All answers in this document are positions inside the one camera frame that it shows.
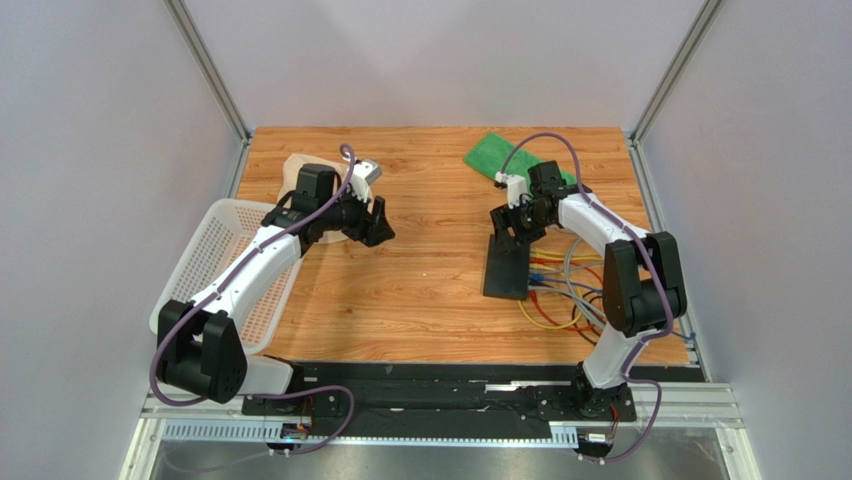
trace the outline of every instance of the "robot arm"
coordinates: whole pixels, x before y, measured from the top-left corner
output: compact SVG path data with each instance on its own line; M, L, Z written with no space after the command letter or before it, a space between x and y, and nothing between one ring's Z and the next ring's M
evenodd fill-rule
M571 382L571 403L576 413L584 418L598 418L608 414L615 398L627 388L624 372L644 349L642 340L663 331L667 322L652 280L639 276L640 268L647 269L647 266L634 238L626 233L627 229L638 236L650 253L674 318L686 311L677 242L669 233L649 233L606 207L593 207L588 199L600 205L594 193L584 185L568 185L556 162L530 168L529 176L529 192L522 177L498 174L496 179L498 184L508 186L509 199L506 205L491 211L495 233L489 249L486 286L489 279L501 275L496 266L514 262L515 273L511 279L514 284L507 287L507 280L502 278L505 288L501 291L512 294L523 291L525 296L529 245L543 237L546 228L553 225L575 232L604 258L602 296L607 325L594 351L581 363Z
M335 182L340 183L339 175L331 167L303 166L296 190L285 195L266 215L245 251L189 302L170 300L162 307L158 345L195 305L213 297L165 347L156 367L157 379L219 403L231 400L238 393L284 393L293 374L292 367L267 357L247 357L239 329L272 283L326 231L340 230L368 247L394 238L385 217L384 199L375 197L372 211L368 208L370 185L380 175L377 164L359 161L353 167L349 189L321 215L290 232L290 227L326 204L334 195Z

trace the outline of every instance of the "green cloth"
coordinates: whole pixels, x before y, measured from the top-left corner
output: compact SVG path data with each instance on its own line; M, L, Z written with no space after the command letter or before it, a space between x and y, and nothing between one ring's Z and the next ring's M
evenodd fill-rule
M469 152L467 152L467 155L464 156L464 163L470 165L474 170L485 175L489 179L494 180L494 175L500 171L500 167L503 166L503 162L506 161L506 157L509 156L509 153L513 148L515 148L515 146L508 140L494 132L491 132L486 135L485 138L480 140L479 143L474 145ZM512 161L509 162L509 166L506 168L506 173L524 177L527 181L527 187L529 187L530 177L529 174L527 174L527 170L542 161L543 160L535 155L521 149L515 153L514 157L512 157ZM560 171L562 172L562 178L564 178L569 185L577 183L577 179L574 178L574 175L564 170Z

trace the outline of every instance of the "white plastic basket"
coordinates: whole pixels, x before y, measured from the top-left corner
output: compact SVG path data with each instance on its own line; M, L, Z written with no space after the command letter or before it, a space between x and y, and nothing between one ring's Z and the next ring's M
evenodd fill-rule
M151 331L157 333L160 308L169 299L185 302L210 285L251 243L260 221L274 205L222 199L214 203L189 241L166 288L151 313ZM287 304L302 259L287 269L258 300L240 329L246 355L260 352L272 341Z

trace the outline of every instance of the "gray wall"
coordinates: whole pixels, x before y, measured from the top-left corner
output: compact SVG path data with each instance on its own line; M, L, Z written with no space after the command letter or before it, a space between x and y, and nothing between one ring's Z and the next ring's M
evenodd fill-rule
M765 478L849 478L852 3L727 2L644 151Z
M237 142L156 0L0 6L0 476L115 478Z
M702 0L186 3L252 128L632 128Z

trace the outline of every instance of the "blue cable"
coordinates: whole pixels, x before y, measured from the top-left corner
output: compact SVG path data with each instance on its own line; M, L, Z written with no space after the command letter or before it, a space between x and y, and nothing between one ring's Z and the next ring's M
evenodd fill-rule
M538 283L545 283L545 282L561 283L563 285L568 285L568 282L566 282L565 280L560 280L560 279L557 279L557 278L546 278L543 275L539 275L537 273L530 275L530 281L538 282ZM571 285L574 285L575 287L585 288L586 290L589 290L589 291L592 291L592 292L595 292L595 293L598 293L598 294L603 293L603 290L589 286L589 285L586 285L585 283L571 282Z
M684 340L695 341L695 332L690 333L689 336L677 332L672 332L672 335L678 338L682 338Z
M548 275L562 275L562 272L551 272L551 271L547 271L547 270L536 270L535 272L531 273L530 275L541 275L543 277L546 277Z

